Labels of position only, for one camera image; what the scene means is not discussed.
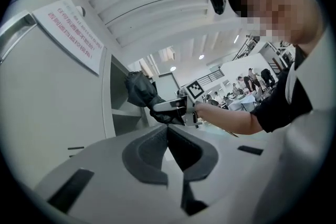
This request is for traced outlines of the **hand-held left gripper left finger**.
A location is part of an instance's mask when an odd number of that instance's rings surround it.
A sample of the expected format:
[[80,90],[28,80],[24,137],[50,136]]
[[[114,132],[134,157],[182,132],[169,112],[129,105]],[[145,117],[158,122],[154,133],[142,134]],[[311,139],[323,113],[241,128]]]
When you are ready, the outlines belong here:
[[35,193],[61,223],[174,223],[184,218],[161,170],[167,126],[96,142],[49,172]]

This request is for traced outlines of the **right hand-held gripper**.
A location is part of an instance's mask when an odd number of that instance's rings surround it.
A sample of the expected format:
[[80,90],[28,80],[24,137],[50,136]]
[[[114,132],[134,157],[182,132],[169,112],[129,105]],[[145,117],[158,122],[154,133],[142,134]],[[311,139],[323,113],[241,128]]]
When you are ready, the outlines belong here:
[[153,106],[155,112],[175,111],[179,109],[186,109],[183,115],[183,120],[187,126],[198,126],[201,123],[198,122],[198,117],[195,111],[195,105],[197,103],[203,103],[204,89],[200,83],[195,80],[183,87],[183,91],[186,96],[177,98],[162,103],[157,103]]

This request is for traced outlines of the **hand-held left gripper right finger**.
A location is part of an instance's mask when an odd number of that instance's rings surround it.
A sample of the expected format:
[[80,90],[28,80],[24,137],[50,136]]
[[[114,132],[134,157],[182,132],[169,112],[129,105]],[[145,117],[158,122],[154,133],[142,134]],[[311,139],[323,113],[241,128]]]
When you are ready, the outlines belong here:
[[251,223],[279,157],[278,142],[169,126],[167,189],[176,213],[168,223]]

